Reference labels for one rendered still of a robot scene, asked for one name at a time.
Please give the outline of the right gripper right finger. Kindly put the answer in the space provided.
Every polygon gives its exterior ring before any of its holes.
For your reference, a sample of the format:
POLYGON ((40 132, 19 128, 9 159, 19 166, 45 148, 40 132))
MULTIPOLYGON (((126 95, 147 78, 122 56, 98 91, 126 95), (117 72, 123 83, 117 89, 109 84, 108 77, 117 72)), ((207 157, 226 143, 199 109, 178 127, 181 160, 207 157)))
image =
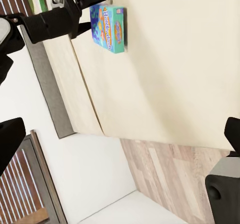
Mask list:
POLYGON ((229 117, 225 130, 224 135, 227 140, 230 142, 238 157, 240 157, 240 119, 235 117, 229 117))

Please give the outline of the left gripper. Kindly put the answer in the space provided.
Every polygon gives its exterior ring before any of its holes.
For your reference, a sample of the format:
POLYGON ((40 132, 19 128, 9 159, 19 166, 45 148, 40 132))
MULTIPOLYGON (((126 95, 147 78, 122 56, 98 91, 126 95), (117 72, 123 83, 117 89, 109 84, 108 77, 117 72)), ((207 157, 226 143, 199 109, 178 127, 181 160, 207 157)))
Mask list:
POLYGON ((75 39, 92 29, 91 22, 79 23, 84 9, 106 0, 64 0, 63 8, 40 12, 49 39, 69 35, 75 39))

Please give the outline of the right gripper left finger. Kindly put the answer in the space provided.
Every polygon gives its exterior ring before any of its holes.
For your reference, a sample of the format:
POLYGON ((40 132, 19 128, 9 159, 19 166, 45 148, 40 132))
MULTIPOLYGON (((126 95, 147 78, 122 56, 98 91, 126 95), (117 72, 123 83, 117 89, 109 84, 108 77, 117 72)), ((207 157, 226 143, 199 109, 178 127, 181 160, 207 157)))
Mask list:
POLYGON ((26 137, 22 117, 0 122, 0 177, 26 137))

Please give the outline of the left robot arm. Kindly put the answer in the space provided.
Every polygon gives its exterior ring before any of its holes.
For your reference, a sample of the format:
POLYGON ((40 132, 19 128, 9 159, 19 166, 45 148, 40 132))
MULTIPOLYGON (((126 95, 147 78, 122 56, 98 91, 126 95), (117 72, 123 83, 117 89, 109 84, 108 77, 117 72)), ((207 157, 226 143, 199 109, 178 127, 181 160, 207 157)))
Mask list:
POLYGON ((31 16, 24 13, 0 15, 0 85, 5 81, 14 61, 8 55, 24 48, 19 25, 33 44, 59 36, 75 39, 92 29, 91 22, 79 23, 84 9, 106 0, 50 0, 50 10, 31 16), (18 19, 14 22, 13 19, 18 19))

